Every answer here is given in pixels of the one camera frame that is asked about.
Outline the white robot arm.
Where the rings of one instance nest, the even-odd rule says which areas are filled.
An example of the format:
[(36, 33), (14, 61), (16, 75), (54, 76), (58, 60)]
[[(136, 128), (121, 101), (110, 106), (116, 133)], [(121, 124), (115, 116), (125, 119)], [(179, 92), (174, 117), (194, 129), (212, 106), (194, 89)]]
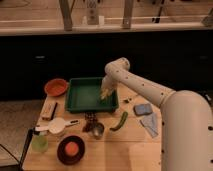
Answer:
[(190, 90), (173, 90), (129, 71), (127, 58), (105, 65), (101, 98), (121, 83), (159, 108), (162, 115), (161, 171), (213, 171), (213, 111)]

